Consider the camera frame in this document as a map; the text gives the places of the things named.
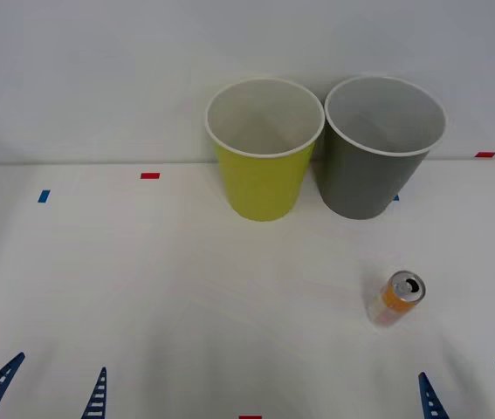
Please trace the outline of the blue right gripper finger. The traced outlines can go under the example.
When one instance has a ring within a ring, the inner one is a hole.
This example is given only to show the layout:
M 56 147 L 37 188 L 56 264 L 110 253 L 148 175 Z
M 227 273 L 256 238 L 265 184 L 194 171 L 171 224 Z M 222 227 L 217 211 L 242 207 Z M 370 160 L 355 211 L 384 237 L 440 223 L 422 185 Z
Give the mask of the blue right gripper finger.
M 425 419 L 449 419 L 449 415 L 424 372 L 421 372 L 418 375 L 418 384 L 423 408 L 423 417 Z

